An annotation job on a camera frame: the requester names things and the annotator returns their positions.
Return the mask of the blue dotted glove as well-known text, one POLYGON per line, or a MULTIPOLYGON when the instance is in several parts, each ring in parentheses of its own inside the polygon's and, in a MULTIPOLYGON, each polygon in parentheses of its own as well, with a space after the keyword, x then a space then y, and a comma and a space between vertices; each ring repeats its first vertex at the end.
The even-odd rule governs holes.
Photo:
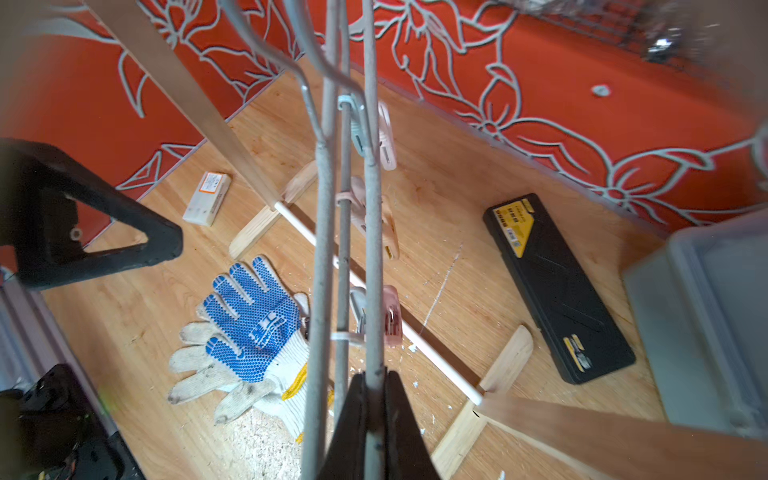
POLYGON ((214 421, 230 423, 256 409, 280 419, 295 442, 302 443, 308 296, 291 293, 268 258, 259 255, 214 279, 202 309, 216 327, 205 345, 207 355, 238 380, 216 407, 214 421))

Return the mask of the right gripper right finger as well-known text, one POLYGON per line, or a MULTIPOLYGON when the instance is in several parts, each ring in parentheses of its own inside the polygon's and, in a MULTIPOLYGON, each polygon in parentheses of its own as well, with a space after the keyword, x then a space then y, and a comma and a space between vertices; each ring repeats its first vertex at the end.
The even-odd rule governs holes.
POLYGON ((384 387, 386 478, 439 480, 400 375, 388 371, 384 387))

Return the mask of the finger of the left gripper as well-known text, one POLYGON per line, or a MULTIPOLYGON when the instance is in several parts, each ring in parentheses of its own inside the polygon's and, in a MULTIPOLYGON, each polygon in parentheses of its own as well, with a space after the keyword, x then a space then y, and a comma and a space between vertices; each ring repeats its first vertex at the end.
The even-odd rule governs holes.
POLYGON ((56 146, 1 142, 1 263, 30 289, 46 290, 179 257, 174 222, 113 188, 56 146), (93 250, 109 223, 141 242, 93 250))

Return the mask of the grey clip hanger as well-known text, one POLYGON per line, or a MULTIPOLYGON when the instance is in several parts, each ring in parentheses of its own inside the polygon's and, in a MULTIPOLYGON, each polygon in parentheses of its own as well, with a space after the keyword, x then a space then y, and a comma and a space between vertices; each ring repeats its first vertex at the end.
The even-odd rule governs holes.
MULTIPOLYGON (((351 76, 351 27, 347 5, 330 1, 326 5, 326 28, 315 40, 330 63, 351 76)), ((317 114, 328 135, 330 166, 335 179, 318 173, 316 234, 331 233, 330 225, 317 226, 318 211, 331 203, 333 221, 330 287, 325 295, 315 293, 320 281, 315 262, 314 301, 309 334, 308 401, 302 474, 317 479, 327 455, 352 377, 365 374, 367 387, 367 431, 362 479, 386 478, 386 411, 383 360, 387 308, 384 304, 381 163, 379 157, 378 98, 374 80, 358 83, 368 105, 369 132, 378 166, 367 163, 351 138, 350 107, 339 110, 340 95, 352 95, 341 86, 330 87, 323 80, 323 99, 314 100, 317 114)))

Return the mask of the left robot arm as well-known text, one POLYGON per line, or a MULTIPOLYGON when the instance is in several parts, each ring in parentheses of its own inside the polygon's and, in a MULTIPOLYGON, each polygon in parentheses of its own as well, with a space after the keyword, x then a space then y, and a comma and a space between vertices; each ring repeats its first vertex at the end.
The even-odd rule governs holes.
POLYGON ((41 292, 179 257, 180 227, 116 191, 59 148, 1 143, 1 475, 139 479, 142 471, 41 298, 41 292), (142 232, 89 253, 78 208, 142 232))

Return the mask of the wooden drying rack stand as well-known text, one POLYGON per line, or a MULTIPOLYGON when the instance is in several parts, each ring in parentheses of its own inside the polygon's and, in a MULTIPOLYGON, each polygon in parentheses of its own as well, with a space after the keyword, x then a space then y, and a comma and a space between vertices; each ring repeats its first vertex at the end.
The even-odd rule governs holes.
MULTIPOLYGON (((234 1, 219 1, 222 10, 238 35, 254 52, 269 58, 293 73, 300 85, 305 108, 315 131, 316 165, 318 173, 328 174, 334 180, 334 168, 330 166, 329 137, 324 133, 304 71, 294 60, 282 55, 254 36, 244 20, 242 10, 234 1)), ((315 293, 324 293, 330 287, 329 268, 332 260, 333 205, 332 187, 325 188, 331 194, 331 203, 318 211, 317 226, 331 228, 331 233, 316 234, 278 199, 274 187, 269 187, 257 165, 250 165, 246 153, 238 153, 244 145, 218 114, 205 113, 215 110, 202 99, 198 87, 183 63, 171 60, 174 53, 166 45, 156 28, 148 20, 136 1, 83 1, 84 4, 117 39, 128 53, 141 65, 155 84, 174 103, 176 108, 197 128, 204 137, 227 158, 263 199, 285 218, 305 239, 315 246, 315 279, 320 281, 315 293)), ((283 1, 286 14, 294 29, 296 39, 309 57, 312 65, 322 74, 327 86, 341 86, 361 102, 356 112, 362 123, 363 152, 367 163, 378 166, 369 132, 368 105, 363 89, 355 81, 341 73, 325 57, 315 40, 307 8, 301 1, 283 1)), ((615 414, 566 407, 553 403, 534 401, 507 393, 480 393, 468 383, 428 342, 421 342, 421 349, 474 404, 471 417, 522 439, 553 458, 571 465, 593 479, 766 479, 767 444, 757 440, 717 434, 700 429, 679 427, 669 423, 650 422, 615 414)))

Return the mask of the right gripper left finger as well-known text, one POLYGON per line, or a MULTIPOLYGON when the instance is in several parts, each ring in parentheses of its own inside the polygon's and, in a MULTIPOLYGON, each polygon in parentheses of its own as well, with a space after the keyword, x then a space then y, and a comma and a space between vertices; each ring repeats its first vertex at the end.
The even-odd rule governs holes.
POLYGON ((365 374, 352 377, 318 480, 362 479, 367 431, 365 374))

